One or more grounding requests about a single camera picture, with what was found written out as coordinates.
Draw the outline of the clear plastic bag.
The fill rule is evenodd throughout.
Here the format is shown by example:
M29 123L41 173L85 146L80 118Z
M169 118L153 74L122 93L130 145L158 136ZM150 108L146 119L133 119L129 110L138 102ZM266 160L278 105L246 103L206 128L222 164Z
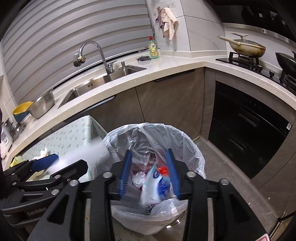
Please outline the clear plastic bag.
M140 189L143 184L145 183L145 180L146 180L146 173L140 171L140 172L137 172L133 177L132 177L132 183L133 185Z

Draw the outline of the blue white wipes packet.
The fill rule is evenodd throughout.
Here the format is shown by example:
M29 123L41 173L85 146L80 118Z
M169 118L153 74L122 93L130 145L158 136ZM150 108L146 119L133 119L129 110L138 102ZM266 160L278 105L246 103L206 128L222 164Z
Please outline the blue white wipes packet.
M158 172L157 163L150 169L145 183L142 186L140 202L145 207L148 203L160 203L164 200L175 198L169 176L163 177Z

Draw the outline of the metal scouring ball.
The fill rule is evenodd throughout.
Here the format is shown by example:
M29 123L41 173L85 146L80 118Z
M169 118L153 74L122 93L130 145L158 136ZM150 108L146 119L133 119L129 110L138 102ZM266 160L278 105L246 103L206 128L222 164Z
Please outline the metal scouring ball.
M148 203L145 205L145 212L147 213L147 215L150 215L151 212L152 212L152 209L157 206L158 204L157 203Z

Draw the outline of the yellow green snack bag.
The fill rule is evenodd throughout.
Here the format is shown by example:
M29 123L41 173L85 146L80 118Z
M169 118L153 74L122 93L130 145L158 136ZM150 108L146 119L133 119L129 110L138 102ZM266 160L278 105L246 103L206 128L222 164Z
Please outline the yellow green snack bag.
M10 167L16 166L17 164L23 162L22 156L16 156L13 158L12 162L10 163Z

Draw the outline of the trash bin with liner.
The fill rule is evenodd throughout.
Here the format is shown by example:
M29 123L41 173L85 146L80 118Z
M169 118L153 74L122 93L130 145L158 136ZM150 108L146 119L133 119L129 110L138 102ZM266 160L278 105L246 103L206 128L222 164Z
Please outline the trash bin with liner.
M127 150L132 165L127 189L120 201L111 205L112 217L125 228L141 235L154 235L172 223L187 209L188 202L176 198L171 186L166 151L203 178L205 159L191 138L183 131L163 123L124 125L103 139L109 158L97 165L100 172L122 161Z

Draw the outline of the chrome kitchen faucet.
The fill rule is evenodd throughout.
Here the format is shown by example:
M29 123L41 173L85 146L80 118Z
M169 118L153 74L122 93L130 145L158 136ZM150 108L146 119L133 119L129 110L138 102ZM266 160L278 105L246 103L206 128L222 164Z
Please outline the chrome kitchen faucet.
M92 52L84 55L84 48L87 45L93 45L93 46L95 46L97 48L97 50L92 51ZM79 48L78 53L74 54L73 65L75 67L79 67L82 64L84 64L86 62L86 59L89 58L89 57L90 57L90 59L93 60L93 63L94 63L95 59L96 60L100 59L102 61L103 65L104 65L106 73L108 75L111 75L114 72L113 64L115 63L115 61L107 62L106 58L104 56L104 52L103 52L102 47L95 41L87 41L87 42L84 42L81 45L81 47Z

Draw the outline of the black built-in oven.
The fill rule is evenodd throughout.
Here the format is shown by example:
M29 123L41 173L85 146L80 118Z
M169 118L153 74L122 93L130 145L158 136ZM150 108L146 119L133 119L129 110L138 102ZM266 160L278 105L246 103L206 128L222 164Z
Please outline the black built-in oven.
M248 178L267 165L289 132L290 123L272 108L216 82L208 139Z

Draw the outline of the stainless steel sink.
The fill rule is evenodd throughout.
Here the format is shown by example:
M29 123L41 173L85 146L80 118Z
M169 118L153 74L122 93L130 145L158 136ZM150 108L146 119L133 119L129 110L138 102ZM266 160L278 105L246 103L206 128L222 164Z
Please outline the stainless steel sink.
M133 73L137 73L143 70L146 70L146 68L138 67L134 65L126 65L125 67L115 69L115 71L109 75L107 74L102 77L97 76L90 80L86 80L85 82L71 89L66 94L65 98L62 100L61 104L59 105L59 108L67 104L68 102L74 100L75 98L80 97L83 94L86 94L90 90L100 87L101 85L104 85L113 80L117 80L119 78L131 75Z

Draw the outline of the dark scrubber by sink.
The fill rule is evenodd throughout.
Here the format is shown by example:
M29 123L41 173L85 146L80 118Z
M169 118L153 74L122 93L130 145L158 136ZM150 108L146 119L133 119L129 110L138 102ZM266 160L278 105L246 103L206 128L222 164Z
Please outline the dark scrubber by sink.
M137 58L138 62L142 62L142 61L150 61L151 57L150 56L140 56Z

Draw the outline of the grey window blind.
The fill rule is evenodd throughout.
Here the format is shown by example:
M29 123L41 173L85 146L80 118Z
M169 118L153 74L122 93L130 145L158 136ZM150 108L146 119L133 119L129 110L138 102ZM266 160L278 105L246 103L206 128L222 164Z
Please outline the grey window blind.
M4 68L17 103L33 100L82 67L74 54L95 41L107 60L147 47L145 1L30 1L6 31Z

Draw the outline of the green dish soap bottle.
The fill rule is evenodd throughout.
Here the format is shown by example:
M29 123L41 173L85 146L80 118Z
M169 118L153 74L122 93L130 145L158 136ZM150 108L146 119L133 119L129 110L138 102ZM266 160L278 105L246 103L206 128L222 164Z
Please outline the green dish soap bottle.
M152 59L159 58L158 46L152 36L149 36L149 53Z

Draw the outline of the cream frying pan with lid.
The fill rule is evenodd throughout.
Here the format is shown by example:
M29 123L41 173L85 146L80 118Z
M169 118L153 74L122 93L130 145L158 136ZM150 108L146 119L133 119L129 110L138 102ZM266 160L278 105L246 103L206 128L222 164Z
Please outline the cream frying pan with lid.
M230 47L240 55L260 58L265 54L266 47L257 42L246 39L248 35L237 33L232 34L239 36L240 38L235 40L226 38L224 36L218 36L217 38L228 42Z

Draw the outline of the black gas stove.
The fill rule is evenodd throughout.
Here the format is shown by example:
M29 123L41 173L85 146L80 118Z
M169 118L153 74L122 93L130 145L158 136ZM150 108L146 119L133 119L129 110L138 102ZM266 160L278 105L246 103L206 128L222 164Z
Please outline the black gas stove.
M226 58L217 58L217 61L228 63L231 65L235 65L237 67L241 67L247 70L250 70L254 73L257 73L261 76L276 82L281 85L289 92L295 95L295 78L290 75L285 74L284 72L277 73L272 69L263 66L259 63L259 58L257 57L249 57L244 56L235 52L230 52L229 56Z

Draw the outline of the pink hanging dish towel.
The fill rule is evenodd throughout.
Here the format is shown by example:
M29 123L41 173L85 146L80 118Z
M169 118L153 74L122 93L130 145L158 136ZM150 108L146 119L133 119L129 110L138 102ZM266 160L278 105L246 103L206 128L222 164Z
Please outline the pink hanging dish towel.
M155 20L162 30L163 37L168 37L170 41L175 36L175 24L178 23L177 18L170 8L162 8Z

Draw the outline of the black wok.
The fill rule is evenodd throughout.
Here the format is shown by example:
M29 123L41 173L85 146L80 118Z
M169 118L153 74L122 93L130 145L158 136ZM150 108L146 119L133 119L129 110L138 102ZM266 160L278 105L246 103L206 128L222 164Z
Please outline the black wok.
M276 59L285 74L295 77L295 58L285 53L276 52Z

